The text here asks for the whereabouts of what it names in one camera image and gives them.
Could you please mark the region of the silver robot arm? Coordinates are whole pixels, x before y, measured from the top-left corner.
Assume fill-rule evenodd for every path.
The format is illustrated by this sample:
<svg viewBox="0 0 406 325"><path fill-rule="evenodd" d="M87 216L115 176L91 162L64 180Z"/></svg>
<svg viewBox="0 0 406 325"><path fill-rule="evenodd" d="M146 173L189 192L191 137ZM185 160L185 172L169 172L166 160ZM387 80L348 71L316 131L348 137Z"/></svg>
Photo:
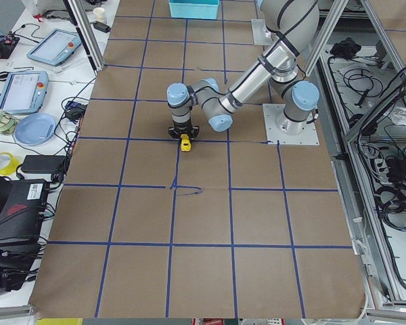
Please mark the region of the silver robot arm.
<svg viewBox="0 0 406 325"><path fill-rule="evenodd" d="M225 93L213 78L193 85L173 83L166 96L173 126L168 133L174 139L187 135L197 138L199 128L191 121L191 110L201 107L209 125L222 132L230 128L233 114L263 85L270 84L286 103L275 122L287 135L297 135L307 123L319 101L319 90L298 77L297 58L311 42L319 22L316 1L259 1L267 30L274 41L256 62Z"/></svg>

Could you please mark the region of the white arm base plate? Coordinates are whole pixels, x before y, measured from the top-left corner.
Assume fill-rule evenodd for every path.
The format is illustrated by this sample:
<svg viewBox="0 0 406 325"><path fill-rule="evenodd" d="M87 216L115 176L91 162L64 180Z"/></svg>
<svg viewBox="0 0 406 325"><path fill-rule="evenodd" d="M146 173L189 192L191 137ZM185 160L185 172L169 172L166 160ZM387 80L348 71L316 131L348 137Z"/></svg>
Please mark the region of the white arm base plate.
<svg viewBox="0 0 406 325"><path fill-rule="evenodd" d="M251 28L254 45L269 46L273 43L264 19L251 19Z"/></svg>
<svg viewBox="0 0 406 325"><path fill-rule="evenodd" d="M285 104L263 104L267 143L286 146L318 146L319 138L313 114L307 120L292 122L284 115Z"/></svg>

